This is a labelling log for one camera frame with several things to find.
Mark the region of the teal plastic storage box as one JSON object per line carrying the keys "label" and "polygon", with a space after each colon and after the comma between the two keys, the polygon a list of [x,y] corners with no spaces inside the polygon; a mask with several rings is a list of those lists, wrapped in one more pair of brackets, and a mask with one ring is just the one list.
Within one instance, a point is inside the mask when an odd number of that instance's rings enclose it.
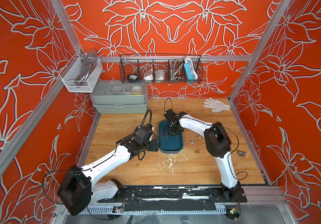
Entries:
{"label": "teal plastic storage box", "polygon": [[182,134],[171,136],[168,131],[168,124],[166,120],[163,120],[159,123],[158,139],[160,144],[159,150],[163,154],[177,154],[184,147]]}

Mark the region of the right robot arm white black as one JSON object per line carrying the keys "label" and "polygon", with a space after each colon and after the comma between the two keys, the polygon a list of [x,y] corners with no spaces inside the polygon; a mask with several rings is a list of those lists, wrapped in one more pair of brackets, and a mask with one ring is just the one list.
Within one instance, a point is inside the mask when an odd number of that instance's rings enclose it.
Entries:
{"label": "right robot arm white black", "polygon": [[192,117],[186,112],[175,113],[173,108],[164,109],[168,132],[175,136],[189,129],[205,140],[208,153],[214,157],[221,175],[221,189],[226,202],[247,202],[246,195],[240,183],[240,178],[235,173],[231,155],[231,139],[227,133],[230,131],[222,123],[209,123]]}

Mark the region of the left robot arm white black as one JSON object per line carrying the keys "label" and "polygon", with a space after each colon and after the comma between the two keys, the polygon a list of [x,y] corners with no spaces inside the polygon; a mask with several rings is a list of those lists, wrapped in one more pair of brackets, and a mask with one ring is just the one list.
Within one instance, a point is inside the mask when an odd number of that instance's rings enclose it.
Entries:
{"label": "left robot arm white black", "polygon": [[112,199],[122,192],[122,184],[115,178],[96,187],[109,172],[133,158],[143,160],[147,151],[157,152],[159,141],[155,138],[152,111],[145,112],[143,120],[133,133],[118,140],[109,154],[83,167],[72,166],[57,191],[57,195],[68,212],[75,216],[92,202]]}

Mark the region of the light blue box in basket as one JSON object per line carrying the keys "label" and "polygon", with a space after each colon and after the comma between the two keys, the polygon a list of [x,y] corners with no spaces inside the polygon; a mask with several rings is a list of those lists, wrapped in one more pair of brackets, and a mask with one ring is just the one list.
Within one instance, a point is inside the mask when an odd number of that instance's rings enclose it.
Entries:
{"label": "light blue box in basket", "polygon": [[185,70],[185,73],[187,75],[187,79],[189,81],[193,80],[198,80],[198,75],[195,71],[195,68],[194,68],[194,63],[192,61],[192,59],[188,56],[186,56],[184,58],[184,64],[183,64],[183,67],[184,67],[184,70]]}

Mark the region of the grey lidded storage container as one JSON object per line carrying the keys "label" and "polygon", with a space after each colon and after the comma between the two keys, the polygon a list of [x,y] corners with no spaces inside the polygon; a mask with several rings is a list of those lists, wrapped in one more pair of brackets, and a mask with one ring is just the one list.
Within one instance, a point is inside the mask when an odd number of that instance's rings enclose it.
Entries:
{"label": "grey lidded storage container", "polygon": [[90,98],[93,107],[101,114],[145,113],[148,87],[116,80],[98,81]]}

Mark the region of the white work glove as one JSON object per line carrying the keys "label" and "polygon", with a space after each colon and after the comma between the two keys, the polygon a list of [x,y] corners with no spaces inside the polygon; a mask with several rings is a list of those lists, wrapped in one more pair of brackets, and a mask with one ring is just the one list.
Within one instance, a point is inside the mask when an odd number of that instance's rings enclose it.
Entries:
{"label": "white work glove", "polygon": [[209,108],[211,109],[211,112],[213,113],[220,113],[223,111],[229,111],[230,110],[230,106],[219,101],[219,100],[215,100],[213,98],[208,98],[205,99],[205,101],[203,102],[203,106],[205,108]]}

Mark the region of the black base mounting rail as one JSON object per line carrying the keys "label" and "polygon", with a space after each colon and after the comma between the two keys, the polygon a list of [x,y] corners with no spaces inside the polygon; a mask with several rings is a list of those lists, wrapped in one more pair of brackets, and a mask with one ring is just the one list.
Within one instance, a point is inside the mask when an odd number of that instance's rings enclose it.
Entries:
{"label": "black base mounting rail", "polygon": [[245,192],[221,185],[129,185],[111,199],[98,203],[123,204],[125,211],[218,211],[216,205],[247,203]]}

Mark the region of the clear plastic wall bin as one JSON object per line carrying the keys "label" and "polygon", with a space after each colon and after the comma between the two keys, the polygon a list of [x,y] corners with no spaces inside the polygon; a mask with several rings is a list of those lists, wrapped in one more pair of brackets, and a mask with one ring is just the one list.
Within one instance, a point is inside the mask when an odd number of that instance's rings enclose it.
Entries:
{"label": "clear plastic wall bin", "polygon": [[102,71],[103,66],[95,49],[89,49],[82,56],[74,57],[60,77],[68,92],[91,93]]}

